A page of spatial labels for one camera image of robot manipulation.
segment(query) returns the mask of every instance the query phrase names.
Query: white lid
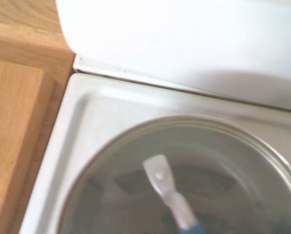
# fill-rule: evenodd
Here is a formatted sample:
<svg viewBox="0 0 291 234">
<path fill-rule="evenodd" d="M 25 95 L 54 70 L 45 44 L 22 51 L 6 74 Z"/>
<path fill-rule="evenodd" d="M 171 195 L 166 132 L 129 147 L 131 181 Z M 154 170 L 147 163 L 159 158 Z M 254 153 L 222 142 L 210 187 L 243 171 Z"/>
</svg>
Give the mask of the white lid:
<svg viewBox="0 0 291 234">
<path fill-rule="evenodd" d="M 57 4 L 65 38 L 78 55 L 225 96 L 291 108 L 291 0 Z"/>
</svg>

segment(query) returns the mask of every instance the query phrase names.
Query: stainless steel drum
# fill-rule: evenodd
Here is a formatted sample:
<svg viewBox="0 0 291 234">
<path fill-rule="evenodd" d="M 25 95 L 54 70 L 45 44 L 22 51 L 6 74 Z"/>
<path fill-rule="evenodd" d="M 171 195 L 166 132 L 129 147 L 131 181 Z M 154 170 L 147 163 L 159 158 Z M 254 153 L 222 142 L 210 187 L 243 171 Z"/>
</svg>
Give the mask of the stainless steel drum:
<svg viewBox="0 0 291 234">
<path fill-rule="evenodd" d="M 60 234 L 175 234 L 142 161 L 165 154 L 177 188 L 207 234 L 291 234 L 291 167 L 239 127 L 209 117 L 168 117 L 108 144 L 78 178 Z"/>
</svg>

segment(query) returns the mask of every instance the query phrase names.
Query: white appliance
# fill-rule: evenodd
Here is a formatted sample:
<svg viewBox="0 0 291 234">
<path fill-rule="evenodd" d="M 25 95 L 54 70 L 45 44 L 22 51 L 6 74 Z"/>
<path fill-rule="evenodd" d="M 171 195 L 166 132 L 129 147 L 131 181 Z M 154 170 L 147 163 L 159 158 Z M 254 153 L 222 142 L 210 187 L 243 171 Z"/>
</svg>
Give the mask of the white appliance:
<svg viewBox="0 0 291 234">
<path fill-rule="evenodd" d="M 57 6 L 77 73 L 20 234 L 57 233 L 86 163 L 118 134 L 158 117 L 233 122 L 291 166 L 291 0 L 57 0 Z"/>
</svg>

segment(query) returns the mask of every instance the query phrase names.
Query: blue handle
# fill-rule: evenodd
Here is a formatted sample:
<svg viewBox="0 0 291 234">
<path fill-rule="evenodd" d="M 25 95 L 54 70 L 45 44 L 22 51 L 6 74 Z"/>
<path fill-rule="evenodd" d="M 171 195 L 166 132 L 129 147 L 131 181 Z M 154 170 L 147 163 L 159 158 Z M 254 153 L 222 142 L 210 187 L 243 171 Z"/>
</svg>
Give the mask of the blue handle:
<svg viewBox="0 0 291 234">
<path fill-rule="evenodd" d="M 180 234 L 206 234 L 206 232 L 204 231 L 203 225 L 201 223 L 197 223 L 190 229 L 180 229 Z"/>
</svg>

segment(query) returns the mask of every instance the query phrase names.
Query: metal utensil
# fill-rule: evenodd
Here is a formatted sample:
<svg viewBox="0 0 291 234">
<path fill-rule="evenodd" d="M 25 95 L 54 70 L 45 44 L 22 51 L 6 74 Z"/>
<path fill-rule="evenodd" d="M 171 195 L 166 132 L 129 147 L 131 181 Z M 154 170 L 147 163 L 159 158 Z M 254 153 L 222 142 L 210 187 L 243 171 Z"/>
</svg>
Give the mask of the metal utensil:
<svg viewBox="0 0 291 234">
<path fill-rule="evenodd" d="M 181 234 L 204 234 L 201 223 L 196 219 L 185 197 L 177 192 L 175 180 L 164 155 L 143 161 L 146 175 L 164 203 L 170 207 Z"/>
</svg>

